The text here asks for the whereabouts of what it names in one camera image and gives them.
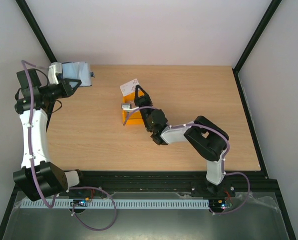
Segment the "blue card holder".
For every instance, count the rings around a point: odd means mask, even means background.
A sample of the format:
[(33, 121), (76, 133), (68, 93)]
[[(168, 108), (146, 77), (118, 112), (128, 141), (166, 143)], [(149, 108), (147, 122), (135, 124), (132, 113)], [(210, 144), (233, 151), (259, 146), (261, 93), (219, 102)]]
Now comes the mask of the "blue card holder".
[(63, 62), (62, 63), (62, 78), (81, 80), (81, 87), (92, 86), (92, 78), (94, 73), (90, 69), (90, 65), (87, 62)]

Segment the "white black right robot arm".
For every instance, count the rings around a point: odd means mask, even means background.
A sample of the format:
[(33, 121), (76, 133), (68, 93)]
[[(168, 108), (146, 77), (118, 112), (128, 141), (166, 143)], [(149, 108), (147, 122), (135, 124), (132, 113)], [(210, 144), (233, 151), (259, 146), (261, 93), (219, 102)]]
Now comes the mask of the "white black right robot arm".
[(207, 191), (213, 196), (224, 190), (225, 156), (230, 150), (229, 136), (204, 116), (179, 125), (170, 125), (164, 112), (153, 107), (149, 94), (135, 86), (135, 112), (140, 112), (144, 126), (157, 145), (189, 142), (207, 162)]

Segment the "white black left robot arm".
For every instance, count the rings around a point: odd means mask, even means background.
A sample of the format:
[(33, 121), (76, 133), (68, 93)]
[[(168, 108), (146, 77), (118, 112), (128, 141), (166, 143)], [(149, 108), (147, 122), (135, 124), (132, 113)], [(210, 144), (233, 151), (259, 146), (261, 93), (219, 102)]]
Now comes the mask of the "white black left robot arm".
[(23, 97), (15, 95), (14, 106), (23, 129), (23, 159), (13, 180), (31, 201), (67, 191), (82, 180), (80, 170), (64, 171), (51, 162), (46, 136), (55, 103), (72, 96), (81, 80), (60, 76), (58, 83), (42, 86), (37, 71), (17, 72)]

